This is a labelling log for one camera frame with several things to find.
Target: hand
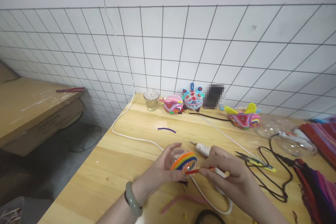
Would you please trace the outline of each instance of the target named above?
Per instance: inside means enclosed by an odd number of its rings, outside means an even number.
[[[217,167],[228,171],[226,178],[207,169]],[[277,208],[269,201],[253,174],[245,164],[227,151],[212,146],[209,158],[205,160],[199,171],[221,189],[240,209],[250,215],[259,224],[287,223]]]
[[[133,194],[140,205],[143,205],[145,200],[165,182],[179,181],[183,178],[183,171],[170,170],[172,151],[181,145],[182,143],[168,145],[154,163],[132,184]]]

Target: pliers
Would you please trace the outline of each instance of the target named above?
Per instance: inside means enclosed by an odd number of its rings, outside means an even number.
[[[56,90],[57,93],[75,93],[75,92],[84,92],[85,91],[85,87],[73,87],[73,88],[69,88],[69,89],[60,89],[60,90]]]

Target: rainbow pipe cleaner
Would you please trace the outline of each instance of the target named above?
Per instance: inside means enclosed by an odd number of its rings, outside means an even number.
[[[193,152],[187,152],[181,155],[175,163],[171,166],[171,170],[191,170],[196,164],[197,158]]]

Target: transparent plastic sphere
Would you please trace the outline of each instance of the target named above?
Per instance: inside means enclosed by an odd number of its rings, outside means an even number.
[[[281,128],[272,121],[262,120],[257,127],[253,128],[253,131],[260,137],[269,139],[276,133],[282,133]]]
[[[296,126],[292,122],[286,119],[272,119],[271,122],[277,125],[282,130],[282,132],[285,133],[291,133],[296,128]]]
[[[177,147],[175,148],[170,157],[170,168],[173,166],[173,164],[185,153],[191,152],[183,147]],[[197,169],[197,162],[196,160],[191,160],[190,162],[186,163],[182,167],[182,171],[190,171]],[[192,175],[185,175],[182,180],[186,181],[190,176]]]
[[[295,157],[314,156],[317,153],[315,145],[300,136],[291,139],[276,136],[273,140],[284,152]]]

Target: colorful craft toy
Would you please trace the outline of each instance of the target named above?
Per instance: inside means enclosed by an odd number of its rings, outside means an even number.
[[[180,96],[171,95],[167,98],[159,99],[159,101],[164,102],[164,109],[170,114],[181,114],[184,112],[183,100]]]
[[[170,170],[192,170],[196,164],[197,158],[193,152],[186,152],[182,154],[171,166]]]
[[[198,87],[196,91],[194,91],[194,83],[192,82],[190,85],[190,92],[186,89],[183,89],[182,99],[184,101],[184,105],[190,109],[199,112],[200,108],[203,104],[203,96],[202,87]]]
[[[230,108],[226,106],[224,110],[229,114],[229,119],[234,126],[245,130],[259,125],[260,116],[257,114],[257,106],[250,103],[247,107]]]

